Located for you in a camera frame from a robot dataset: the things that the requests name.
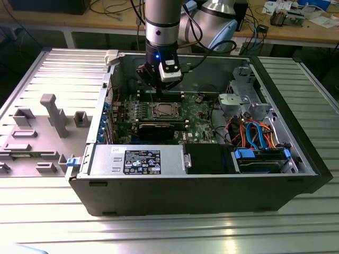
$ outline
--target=motherboard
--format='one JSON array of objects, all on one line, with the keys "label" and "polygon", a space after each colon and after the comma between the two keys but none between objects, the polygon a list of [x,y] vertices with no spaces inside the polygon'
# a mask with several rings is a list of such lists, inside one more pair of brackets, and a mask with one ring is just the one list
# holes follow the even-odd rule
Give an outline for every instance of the motherboard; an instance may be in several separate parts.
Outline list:
[{"label": "motherboard", "polygon": [[217,143],[209,115],[211,103],[199,94],[158,99],[155,94],[127,95],[112,103],[106,143]]}]

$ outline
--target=white label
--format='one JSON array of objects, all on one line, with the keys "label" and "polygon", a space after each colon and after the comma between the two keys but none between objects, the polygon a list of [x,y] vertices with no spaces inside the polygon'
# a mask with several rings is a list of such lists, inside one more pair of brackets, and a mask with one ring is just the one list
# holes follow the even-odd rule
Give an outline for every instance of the white label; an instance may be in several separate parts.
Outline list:
[{"label": "white label", "polygon": [[18,158],[18,157],[31,157],[30,155],[11,155],[14,158]]},{"label": "white label", "polygon": [[126,149],[126,147],[112,147],[111,153],[124,153]]},{"label": "white label", "polygon": [[175,64],[174,60],[167,60],[167,61],[165,61],[165,63],[167,65],[174,65]]}]

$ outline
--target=sticker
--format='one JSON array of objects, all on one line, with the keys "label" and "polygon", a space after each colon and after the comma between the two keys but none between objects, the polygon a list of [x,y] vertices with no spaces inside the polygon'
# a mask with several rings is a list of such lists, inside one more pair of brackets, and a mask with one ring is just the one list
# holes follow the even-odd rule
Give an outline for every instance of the sticker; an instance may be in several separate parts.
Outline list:
[{"label": "sticker", "polygon": [[111,153],[124,153],[126,149],[126,147],[112,147]]},{"label": "sticker", "polygon": [[124,165],[125,175],[161,174],[160,151],[125,150]]}]

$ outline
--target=workbench leg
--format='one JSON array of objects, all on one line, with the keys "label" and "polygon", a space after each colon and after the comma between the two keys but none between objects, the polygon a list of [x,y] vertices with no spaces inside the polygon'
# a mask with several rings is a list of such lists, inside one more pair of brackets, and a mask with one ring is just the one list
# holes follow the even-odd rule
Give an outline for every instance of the workbench leg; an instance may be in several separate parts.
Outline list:
[{"label": "workbench leg", "polygon": [[72,35],[72,31],[70,28],[65,28],[63,29],[64,37],[66,40],[67,47],[69,49],[75,49],[76,48],[76,43]]},{"label": "workbench leg", "polygon": [[243,44],[246,42],[247,37],[232,37],[232,40],[237,44],[237,48],[231,51],[230,55],[238,56],[243,47]]}]

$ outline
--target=gray plastic part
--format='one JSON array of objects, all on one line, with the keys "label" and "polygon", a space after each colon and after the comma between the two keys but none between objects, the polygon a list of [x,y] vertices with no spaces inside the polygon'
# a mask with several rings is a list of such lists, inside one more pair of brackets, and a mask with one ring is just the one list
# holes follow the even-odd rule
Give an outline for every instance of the gray plastic part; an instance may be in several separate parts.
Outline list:
[{"label": "gray plastic part", "polygon": [[33,118],[35,117],[29,108],[20,108],[13,115],[14,121],[22,129],[29,128],[31,125],[28,119],[33,119]]},{"label": "gray plastic part", "polygon": [[38,162],[35,168],[39,173],[55,173],[57,171],[57,168],[54,166],[53,162]]},{"label": "gray plastic part", "polygon": [[51,152],[44,152],[41,154],[41,158],[44,160],[57,160],[59,159],[60,155],[58,151],[51,151]]},{"label": "gray plastic part", "polygon": [[37,135],[35,130],[13,131],[12,133],[12,137],[14,138],[35,138]]},{"label": "gray plastic part", "polygon": [[[57,134],[55,128],[50,125],[48,116],[36,115],[35,119],[29,119],[32,126],[31,129],[37,132],[35,138],[14,138],[12,135],[7,136],[7,140],[2,146],[6,147],[7,144],[22,144],[29,143],[32,147],[30,151],[6,151],[0,154],[0,161],[6,162],[11,168],[8,172],[10,177],[54,177],[64,176],[65,172],[62,165],[58,164],[60,156],[55,159],[43,159],[40,154],[44,152],[58,151],[59,155],[64,155],[66,159],[72,157],[79,157],[84,154],[86,147],[86,139],[88,136],[89,128],[77,128],[73,120],[73,116],[67,117],[66,128],[68,131],[67,139],[61,139]],[[21,131],[19,126],[13,127],[13,132]],[[35,167],[37,162],[53,162],[57,171],[55,173],[49,171],[39,173]]]},{"label": "gray plastic part", "polygon": [[31,150],[30,144],[7,144],[4,148],[6,151],[29,151]]},{"label": "gray plastic part", "polygon": [[60,166],[60,168],[62,169],[63,172],[67,171],[67,165],[66,165],[66,158],[64,155],[60,155],[60,158],[58,160],[58,165]]},{"label": "gray plastic part", "polygon": [[90,122],[85,111],[75,112],[73,119],[77,128],[90,127]]},{"label": "gray plastic part", "polygon": [[[63,121],[63,123],[66,125],[67,124],[67,117],[65,115],[65,112],[62,108],[58,108],[58,111],[59,111],[59,116],[60,116],[60,119]],[[48,121],[49,123],[51,124],[51,126],[54,126],[54,123],[52,121],[52,119],[49,117],[48,118]]]},{"label": "gray plastic part", "polygon": [[14,158],[9,153],[4,153],[0,155],[0,160],[11,160],[13,161]]},{"label": "gray plastic part", "polygon": [[8,171],[10,170],[10,167],[3,162],[0,162],[0,173],[8,173]]},{"label": "gray plastic part", "polygon": [[60,138],[67,137],[67,130],[64,121],[60,117],[59,111],[55,105],[56,97],[54,94],[43,94],[40,99],[40,104],[46,107],[51,121],[54,123],[54,127],[57,130]]}]

